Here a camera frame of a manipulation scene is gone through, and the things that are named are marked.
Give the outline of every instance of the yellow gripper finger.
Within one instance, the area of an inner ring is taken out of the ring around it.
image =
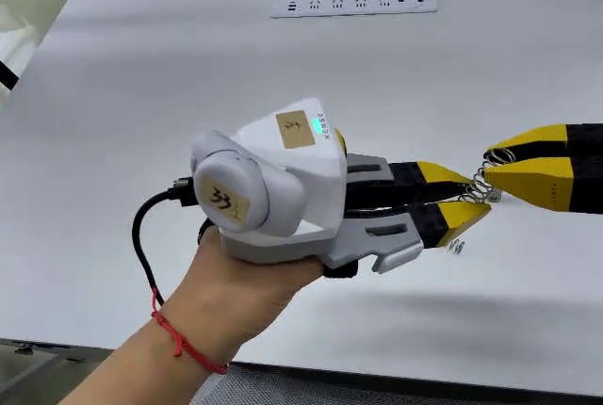
[[[561,212],[603,214],[603,157],[532,158],[486,169],[492,186]]]

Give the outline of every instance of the red string bracelet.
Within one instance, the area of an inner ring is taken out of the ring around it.
[[[199,353],[195,349],[195,347],[193,347],[188,342],[188,340],[185,338],[185,336],[183,336],[182,334],[177,332],[173,328],[173,326],[170,324],[168,319],[166,319],[163,315],[161,315],[161,313],[159,313],[159,311],[157,311],[156,302],[157,302],[157,289],[154,288],[153,289],[153,312],[151,313],[151,317],[154,318],[161,327],[166,329],[171,334],[171,337],[173,338],[173,340],[176,343],[176,350],[173,353],[174,357],[177,358],[180,355],[182,355],[182,349],[184,349],[185,352],[188,353],[192,357],[193,360],[195,360],[197,363],[199,363],[202,367],[209,370],[210,372],[215,372],[216,374],[220,374],[220,375],[224,375],[226,372],[228,372],[228,367],[229,367],[228,364],[217,365],[217,364],[212,363],[207,358],[205,358],[201,353]]]

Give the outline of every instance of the wrist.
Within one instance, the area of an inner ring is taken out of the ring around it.
[[[190,296],[176,290],[160,313],[209,361],[225,365],[235,357],[241,341],[227,316],[218,309],[220,301],[212,295]]]

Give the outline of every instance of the green led light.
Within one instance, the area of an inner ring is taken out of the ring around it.
[[[322,133],[322,124],[320,123],[320,119],[314,118],[312,120],[312,125],[314,125],[314,130],[317,134]]]

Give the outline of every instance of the yellow fingertip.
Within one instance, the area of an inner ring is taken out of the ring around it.
[[[563,141],[567,142],[567,128],[565,124],[554,124],[547,125],[545,127],[538,127],[537,129],[529,130],[524,132],[517,137],[505,139],[499,144],[490,146],[488,151],[496,148],[512,148],[521,144],[533,143],[536,141]]]
[[[490,204],[485,202],[441,202],[438,204],[442,216],[448,225],[448,231],[438,243],[438,247],[443,247],[450,240],[464,233],[468,228],[483,219],[492,209]]]
[[[466,177],[462,176],[458,172],[454,172],[447,168],[441,167],[431,162],[416,162],[418,167],[423,173],[425,182],[428,184],[434,182],[455,182],[460,184],[469,184],[471,182]]]
[[[532,158],[486,169],[488,184],[528,203],[567,212],[572,198],[574,172],[568,157]]]

